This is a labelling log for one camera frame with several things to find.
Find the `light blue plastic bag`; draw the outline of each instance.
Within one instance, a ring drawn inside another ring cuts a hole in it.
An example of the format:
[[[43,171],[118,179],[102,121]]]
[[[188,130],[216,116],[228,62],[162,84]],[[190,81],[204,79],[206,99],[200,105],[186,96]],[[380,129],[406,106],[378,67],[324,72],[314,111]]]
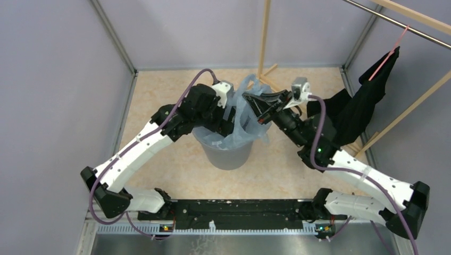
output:
[[[264,142],[269,142],[267,131],[271,126],[271,123],[265,125],[258,123],[257,117],[252,112],[250,105],[243,98],[243,93],[246,91],[250,81],[253,81],[254,85],[248,91],[249,93],[259,96],[262,93],[272,92],[268,85],[260,84],[260,81],[255,74],[248,75],[241,82],[237,91],[229,94],[227,98],[224,119],[227,119],[229,116],[231,108],[236,107],[233,133],[223,137],[204,127],[197,127],[193,132],[196,133],[198,140],[220,150],[233,150],[242,147],[249,142],[255,141],[258,138],[262,139]]]

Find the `clothes rail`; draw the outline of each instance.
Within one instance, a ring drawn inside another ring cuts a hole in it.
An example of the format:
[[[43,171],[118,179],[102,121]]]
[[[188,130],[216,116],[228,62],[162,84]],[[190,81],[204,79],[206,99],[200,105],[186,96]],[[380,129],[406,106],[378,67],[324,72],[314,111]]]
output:
[[[356,3],[356,2],[354,2],[352,0],[343,0],[343,1],[345,1],[348,4],[354,5],[355,7],[358,7],[359,9],[362,9],[362,10],[364,10],[366,12],[369,12],[369,13],[371,13],[373,15],[376,15],[377,17],[379,17],[379,18],[381,18],[383,20],[386,20],[386,21],[388,21],[388,22],[390,22],[390,23],[392,23],[392,24],[394,24],[394,25],[396,25],[396,26],[398,26],[400,28],[404,28],[405,29],[407,27],[406,24],[403,24],[403,23],[401,23],[401,22],[399,22],[397,20],[394,20],[394,19],[392,19],[390,17],[387,17],[387,16],[385,16],[383,14],[380,14],[380,13],[378,13],[378,12],[376,12],[376,11],[374,11],[374,10],[364,6],[364,5]],[[431,42],[433,42],[433,43],[435,43],[437,45],[440,45],[442,47],[445,47],[445,48],[451,50],[451,45],[449,45],[449,44],[447,44],[447,43],[445,43],[445,42],[443,42],[443,41],[441,41],[441,40],[439,40],[439,39],[437,39],[437,38],[435,38],[433,36],[430,36],[430,35],[428,35],[426,33],[423,33],[420,30],[414,29],[412,27],[409,27],[407,30],[410,31],[411,33],[414,33],[417,36],[420,36],[420,37],[422,37],[422,38],[424,38],[424,39],[426,39],[428,41],[431,41]]]

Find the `gray trash bin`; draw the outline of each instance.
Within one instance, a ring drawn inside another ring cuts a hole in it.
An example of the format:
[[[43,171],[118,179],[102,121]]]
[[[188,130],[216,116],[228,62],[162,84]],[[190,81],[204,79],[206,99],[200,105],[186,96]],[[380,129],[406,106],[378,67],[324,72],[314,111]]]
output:
[[[244,165],[250,155],[252,144],[254,142],[246,143],[245,145],[233,150],[220,150],[205,144],[199,139],[199,129],[194,128],[192,131],[194,137],[202,145],[202,148],[207,155],[208,160],[213,166],[222,170],[234,170]]]

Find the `hanger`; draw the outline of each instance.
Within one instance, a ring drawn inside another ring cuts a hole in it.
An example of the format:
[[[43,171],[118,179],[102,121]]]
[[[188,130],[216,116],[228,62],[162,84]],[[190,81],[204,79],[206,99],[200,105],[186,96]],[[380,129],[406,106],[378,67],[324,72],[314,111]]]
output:
[[[399,43],[401,42],[402,38],[404,37],[404,35],[406,34],[408,28],[410,25],[407,25],[406,28],[404,29],[403,33],[401,34],[401,36],[398,38],[398,40],[396,41],[395,45],[393,46],[393,49],[391,49],[391,51],[388,53],[387,57],[382,61],[382,63],[378,66],[378,68],[376,69],[376,71],[371,75],[371,77],[368,79],[368,81],[371,81],[374,76],[376,76],[376,74],[378,73],[378,71],[382,68],[382,66],[385,64],[385,62],[388,60],[388,58],[393,55],[393,53],[395,53],[395,49],[396,47],[398,47]]]

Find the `black mounting plate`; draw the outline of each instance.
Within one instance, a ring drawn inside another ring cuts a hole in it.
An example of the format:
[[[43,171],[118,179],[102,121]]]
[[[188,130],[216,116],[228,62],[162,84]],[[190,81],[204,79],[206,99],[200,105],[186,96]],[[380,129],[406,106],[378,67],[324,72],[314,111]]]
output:
[[[170,213],[139,212],[138,220],[174,220],[177,229],[208,229],[213,220],[218,230],[281,230],[302,229],[303,220],[330,220],[314,211],[312,200],[301,199],[230,199],[173,200]],[[347,216],[335,216],[345,220]]]

